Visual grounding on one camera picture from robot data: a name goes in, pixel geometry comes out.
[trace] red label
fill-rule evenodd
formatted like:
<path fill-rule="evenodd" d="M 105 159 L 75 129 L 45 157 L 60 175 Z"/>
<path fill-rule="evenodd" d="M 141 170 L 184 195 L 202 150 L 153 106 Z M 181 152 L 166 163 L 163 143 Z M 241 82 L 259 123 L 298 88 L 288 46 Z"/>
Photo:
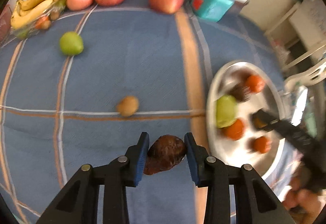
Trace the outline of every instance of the red label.
<path fill-rule="evenodd" d="M 192 7 L 198 11 L 198 9 L 201 7 L 201 5 L 203 4 L 204 0 L 193 0 L 192 1 Z"/>

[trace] brown date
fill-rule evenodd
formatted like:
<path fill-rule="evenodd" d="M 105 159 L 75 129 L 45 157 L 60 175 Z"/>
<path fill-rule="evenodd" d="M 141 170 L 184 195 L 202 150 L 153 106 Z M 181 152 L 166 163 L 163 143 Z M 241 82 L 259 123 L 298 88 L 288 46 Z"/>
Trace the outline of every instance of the brown date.
<path fill-rule="evenodd" d="M 159 137 L 149 148 L 144 174 L 153 175 L 178 165 L 186 154 L 184 142 L 171 135 Z"/>

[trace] plate rim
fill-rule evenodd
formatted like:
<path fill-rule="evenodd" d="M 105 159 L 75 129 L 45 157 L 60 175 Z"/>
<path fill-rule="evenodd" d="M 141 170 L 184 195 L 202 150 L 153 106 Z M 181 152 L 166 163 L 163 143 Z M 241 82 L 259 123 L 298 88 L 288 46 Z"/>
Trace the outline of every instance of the plate rim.
<path fill-rule="evenodd" d="M 250 63 L 250 62 L 247 62 L 245 60 L 233 60 L 229 63 L 226 63 L 224 66 L 222 66 L 218 72 L 215 74 L 212 82 L 211 82 L 211 85 L 209 87 L 209 91 L 208 91 L 208 96 L 207 96 L 207 102 L 206 102 L 206 127 L 207 127 L 207 138 L 208 138 L 208 145 L 209 145 L 209 148 L 210 150 L 212 149 L 211 146 L 213 145 L 213 142 L 212 139 L 210 139 L 211 137 L 209 136 L 209 134 L 211 134 L 211 129 L 210 129 L 210 124 L 209 124 L 209 109 L 211 107 L 211 97 L 213 96 L 212 93 L 213 93 L 213 90 L 212 90 L 212 86 L 214 83 L 218 82 L 218 79 L 221 77 L 221 75 L 226 71 L 227 68 L 229 68 L 230 66 L 233 66 L 234 64 L 237 64 L 237 63 L 246 63 L 246 64 L 250 64 L 252 67 L 255 68 L 255 70 L 257 71 L 257 73 L 259 75 L 262 75 L 265 79 L 269 80 L 270 84 L 269 85 L 269 88 L 275 98 L 275 101 L 276 101 L 276 105 L 278 107 L 278 112 L 279 112 L 279 117 L 280 119 L 284 119 L 285 118 L 285 112 L 284 112 L 284 106 L 283 106 L 283 103 L 282 103 L 282 100 L 281 100 L 281 97 L 280 95 L 278 94 L 278 91 L 274 85 L 274 83 L 271 81 L 271 79 L 267 76 L 267 74 L 259 67 L 257 67 L 256 65 Z M 271 173 L 276 169 L 276 166 L 278 165 L 280 159 L 281 159 L 281 156 L 282 156 L 282 153 L 283 153 L 283 149 L 284 149 L 284 144 L 285 144 L 285 139 L 280 139 L 279 141 L 279 145 L 278 145 L 278 150 L 277 150 L 277 153 L 275 155 L 275 158 L 271 164 L 271 166 L 269 167 L 269 169 L 261 176 L 263 180 L 266 180 L 267 177 L 269 177 L 271 175 Z"/>

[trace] metal tray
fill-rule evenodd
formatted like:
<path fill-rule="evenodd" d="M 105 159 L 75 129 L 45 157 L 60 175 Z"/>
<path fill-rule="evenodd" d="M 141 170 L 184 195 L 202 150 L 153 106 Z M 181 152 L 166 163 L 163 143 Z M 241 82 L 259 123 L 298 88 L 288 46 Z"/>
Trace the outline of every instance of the metal tray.
<path fill-rule="evenodd" d="M 246 131 L 242 139 L 232 141 L 221 134 L 216 128 L 216 103 L 215 101 L 227 93 L 237 83 L 244 81 L 251 74 L 260 75 L 266 85 L 262 92 L 253 94 L 245 103 L 238 103 L 238 118 L 246 122 Z M 216 73 L 208 93 L 207 99 L 207 134 L 211 154 L 224 163 L 236 167 L 251 164 L 259 175 L 266 179 L 278 164 L 284 147 L 284 139 L 276 132 L 257 131 L 250 120 L 250 114 L 263 108 L 280 119 L 285 117 L 281 98 L 276 87 L 268 76 L 258 67 L 248 62 L 232 61 L 224 65 Z M 266 154 L 252 151 L 252 140 L 267 135 L 272 140 L 271 150 Z"/>

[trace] table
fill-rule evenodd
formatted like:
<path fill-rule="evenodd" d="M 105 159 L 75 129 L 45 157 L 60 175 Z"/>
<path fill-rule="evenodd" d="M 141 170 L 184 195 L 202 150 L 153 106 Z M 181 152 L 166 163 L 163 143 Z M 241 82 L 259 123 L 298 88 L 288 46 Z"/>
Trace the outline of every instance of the table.
<path fill-rule="evenodd" d="M 82 54 L 60 52 L 66 31 L 80 33 Z M 164 134 L 183 138 L 191 131 L 208 148 L 209 84 L 236 59 L 257 65 L 283 89 L 262 31 L 233 14 L 219 23 L 197 19 L 188 4 L 175 15 L 154 13 L 147 0 L 92 6 L 66 12 L 27 40 L 11 39 L 0 49 L 0 192 L 9 208 L 35 223 L 81 165 L 109 163 L 142 131 L 150 144 Z M 139 98 L 140 108 L 124 119 L 115 106 L 129 94 Z M 266 180 L 276 194 L 289 182 L 294 159 L 286 144 Z M 186 159 L 170 171 L 144 175 L 137 188 L 127 188 L 127 199 L 130 223 L 203 222 L 205 189 L 194 186 Z M 98 208 L 101 221 L 101 199 Z M 234 223 L 233 204 L 231 209 Z"/>

